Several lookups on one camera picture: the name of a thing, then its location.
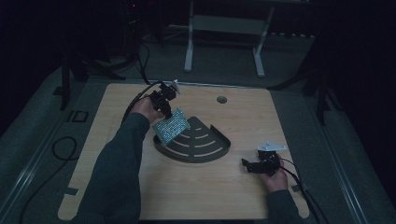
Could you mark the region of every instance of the wooden table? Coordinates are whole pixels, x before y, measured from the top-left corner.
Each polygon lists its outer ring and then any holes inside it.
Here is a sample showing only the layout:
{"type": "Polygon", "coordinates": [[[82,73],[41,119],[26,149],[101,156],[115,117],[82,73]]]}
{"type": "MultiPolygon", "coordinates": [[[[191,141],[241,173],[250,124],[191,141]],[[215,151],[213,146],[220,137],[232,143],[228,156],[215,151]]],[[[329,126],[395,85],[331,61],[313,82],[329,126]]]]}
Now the wooden table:
{"type": "MultiPolygon", "coordinates": [[[[145,85],[110,84],[98,108],[69,188],[78,194],[64,195],[60,219],[73,218],[91,178],[92,168],[120,127],[125,108],[145,85]]],[[[180,106],[186,118],[197,117],[207,127],[215,126],[231,141],[228,154],[210,162],[174,161],[155,149],[148,131],[140,169],[141,219],[260,219],[268,216],[267,194],[257,175],[249,174],[241,159],[258,161],[257,146],[266,141],[287,145],[269,91],[248,88],[181,85],[182,94],[170,102],[180,106]],[[217,101],[227,98],[226,104],[217,101]]],[[[289,150],[280,151],[292,161],[289,150]]],[[[285,162],[292,172],[295,169],[285,162]]],[[[289,176],[289,185],[296,183],[289,176]]],[[[309,211],[299,192],[290,189],[302,217],[309,211]]]]}

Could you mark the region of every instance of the metal stand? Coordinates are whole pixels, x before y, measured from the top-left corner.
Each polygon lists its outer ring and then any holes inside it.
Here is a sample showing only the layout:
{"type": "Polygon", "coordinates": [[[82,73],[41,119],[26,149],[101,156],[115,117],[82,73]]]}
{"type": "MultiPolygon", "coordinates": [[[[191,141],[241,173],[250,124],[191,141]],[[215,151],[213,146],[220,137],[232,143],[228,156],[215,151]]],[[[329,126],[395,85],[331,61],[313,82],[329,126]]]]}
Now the metal stand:
{"type": "Polygon", "coordinates": [[[186,62],[184,71],[190,72],[192,68],[193,43],[192,36],[194,30],[206,30],[214,32],[238,33],[248,35],[260,35],[260,41],[256,48],[253,49],[254,62],[256,64],[257,76],[264,77],[262,66],[262,46],[267,36],[267,31],[274,14],[274,7],[270,8],[265,21],[236,19],[225,17],[214,17],[206,15],[194,15],[194,1],[190,0],[190,19],[189,19],[189,43],[187,46],[186,62]]]}

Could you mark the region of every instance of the gray sleeve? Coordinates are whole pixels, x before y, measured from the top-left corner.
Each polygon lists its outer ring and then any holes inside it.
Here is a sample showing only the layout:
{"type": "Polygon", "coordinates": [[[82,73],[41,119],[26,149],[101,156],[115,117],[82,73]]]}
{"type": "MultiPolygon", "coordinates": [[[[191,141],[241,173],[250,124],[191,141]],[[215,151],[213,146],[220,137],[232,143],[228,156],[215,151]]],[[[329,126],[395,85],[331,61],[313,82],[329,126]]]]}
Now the gray sleeve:
{"type": "Polygon", "coordinates": [[[269,224],[300,224],[304,223],[298,208],[288,190],[278,190],[267,195],[269,224]]]}
{"type": "Polygon", "coordinates": [[[137,223],[139,169],[149,121],[133,113],[100,153],[72,223],[137,223]]]}

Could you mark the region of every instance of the cord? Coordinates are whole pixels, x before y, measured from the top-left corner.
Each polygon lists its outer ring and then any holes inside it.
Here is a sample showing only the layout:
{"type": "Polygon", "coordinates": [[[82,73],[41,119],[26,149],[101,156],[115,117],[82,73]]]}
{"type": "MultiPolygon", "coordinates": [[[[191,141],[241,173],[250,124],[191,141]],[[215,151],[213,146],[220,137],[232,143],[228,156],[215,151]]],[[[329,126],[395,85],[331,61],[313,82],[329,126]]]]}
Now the cord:
{"type": "Polygon", "coordinates": [[[139,65],[140,65],[140,70],[136,67],[137,71],[140,72],[140,74],[142,75],[143,80],[146,82],[146,84],[150,85],[149,80],[147,79],[146,76],[146,66],[148,65],[148,61],[149,61],[149,47],[147,47],[145,44],[141,43],[141,45],[143,47],[146,48],[146,50],[148,51],[148,56],[146,57],[145,63],[142,64],[142,60],[140,58],[139,53],[137,53],[137,60],[139,61],[139,65]]]}
{"type": "Polygon", "coordinates": [[[147,86],[144,90],[142,90],[141,92],[139,92],[136,95],[136,97],[132,100],[132,102],[126,108],[125,113],[124,113],[124,115],[122,117],[122,122],[121,123],[123,123],[126,120],[126,118],[128,118],[128,115],[130,114],[132,107],[134,107],[134,104],[136,104],[136,102],[141,100],[142,95],[144,93],[146,93],[146,91],[148,91],[151,87],[153,87],[153,86],[155,86],[157,84],[160,84],[160,83],[162,83],[162,82],[161,81],[156,81],[156,82],[150,84],[149,86],[147,86]]]}
{"type": "MultiPolygon", "coordinates": [[[[282,158],[281,160],[287,161],[288,163],[292,164],[292,165],[295,167],[295,169],[296,169],[297,175],[300,176],[300,171],[299,171],[298,167],[297,167],[293,162],[288,161],[288,160],[283,159],[283,158],[282,158]]],[[[306,202],[307,202],[307,205],[308,205],[308,207],[309,207],[309,210],[312,212],[312,214],[313,214],[313,216],[314,216],[316,222],[317,222],[317,223],[320,223],[320,221],[319,221],[319,219],[318,219],[318,214],[317,214],[317,212],[315,211],[315,209],[314,209],[312,203],[308,200],[308,197],[307,197],[307,196],[309,196],[309,198],[314,202],[314,204],[315,204],[315,206],[317,207],[317,209],[319,210],[320,214],[323,216],[323,219],[325,220],[325,222],[326,222],[326,223],[330,223],[329,220],[327,219],[326,215],[324,214],[323,210],[322,210],[322,209],[320,208],[320,206],[318,205],[318,202],[317,202],[317,201],[314,199],[314,197],[312,196],[312,194],[311,194],[308,190],[305,190],[305,189],[304,189],[303,184],[302,184],[303,182],[301,181],[301,179],[299,179],[299,178],[297,177],[297,175],[293,174],[291,171],[289,171],[289,170],[286,169],[285,167],[283,167],[283,166],[279,166],[279,167],[280,167],[282,170],[284,170],[284,171],[286,171],[287,173],[289,173],[289,174],[293,177],[293,179],[296,181],[297,185],[298,185],[299,188],[300,188],[300,192],[303,194],[303,197],[305,198],[305,200],[306,200],[306,202]]]]}
{"type": "Polygon", "coordinates": [[[22,210],[21,210],[21,213],[20,213],[20,220],[19,220],[19,223],[20,223],[20,224],[23,223],[23,216],[24,216],[24,214],[25,214],[25,212],[26,212],[26,209],[27,209],[27,207],[29,206],[30,202],[33,200],[33,198],[37,195],[37,193],[38,193],[41,189],[43,189],[44,186],[46,186],[46,185],[50,182],[50,180],[51,180],[53,177],[55,177],[55,176],[66,166],[66,164],[67,164],[69,161],[78,160],[78,157],[73,158],[73,155],[75,154],[76,149],[77,149],[77,141],[76,141],[75,138],[73,138],[73,137],[71,137],[71,136],[62,137],[62,138],[56,140],[56,141],[52,144],[52,155],[53,155],[55,158],[57,158],[58,160],[61,160],[61,161],[64,161],[64,162],[63,162],[62,165],[61,165],[52,175],[50,175],[49,178],[47,178],[47,180],[44,181],[44,182],[38,187],[38,189],[36,189],[35,192],[29,197],[29,199],[27,200],[27,202],[25,203],[25,205],[23,206],[23,208],[22,208],[22,210]],[[64,140],[64,139],[70,139],[70,140],[73,141],[73,144],[74,144],[73,149],[72,149],[72,152],[69,154],[69,156],[68,156],[67,158],[62,158],[61,156],[59,156],[59,155],[56,153],[56,150],[55,150],[55,149],[56,149],[55,146],[56,146],[60,141],[62,141],[62,140],[64,140]]]}

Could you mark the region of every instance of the person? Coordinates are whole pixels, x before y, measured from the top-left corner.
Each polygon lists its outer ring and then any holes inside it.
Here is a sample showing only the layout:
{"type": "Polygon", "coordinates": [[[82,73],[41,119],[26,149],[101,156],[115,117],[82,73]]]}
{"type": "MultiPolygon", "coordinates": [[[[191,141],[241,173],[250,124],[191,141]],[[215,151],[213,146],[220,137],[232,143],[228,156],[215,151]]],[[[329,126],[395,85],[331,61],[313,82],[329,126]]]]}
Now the person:
{"type": "MultiPolygon", "coordinates": [[[[283,167],[284,162],[281,160],[280,165],[283,167]]],[[[288,177],[283,169],[277,169],[272,176],[267,174],[258,174],[264,186],[268,190],[266,196],[268,207],[269,224],[300,224],[304,223],[298,213],[298,208],[288,190],[288,177]]]]}
{"type": "MultiPolygon", "coordinates": [[[[99,154],[71,223],[138,223],[141,210],[138,175],[143,141],[150,123],[163,117],[163,113],[153,109],[149,97],[136,102],[114,138],[99,154]]],[[[267,196],[270,223],[301,223],[287,190],[285,173],[279,169],[271,177],[260,175],[260,178],[270,192],[267,196]]]]}

